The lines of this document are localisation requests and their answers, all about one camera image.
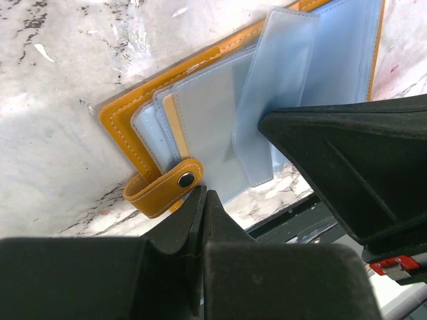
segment black snap button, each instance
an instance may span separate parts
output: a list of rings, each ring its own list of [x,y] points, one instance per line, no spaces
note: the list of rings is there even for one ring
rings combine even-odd
[[[178,185],[181,188],[189,187],[194,182],[194,174],[192,172],[186,172],[178,179]]]

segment red and silver part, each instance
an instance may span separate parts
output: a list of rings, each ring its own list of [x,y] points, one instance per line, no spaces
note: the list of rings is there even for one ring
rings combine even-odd
[[[411,272],[425,266],[427,266],[427,253],[411,257],[399,255],[370,264],[371,269],[377,274],[387,275],[395,281],[410,278]]]

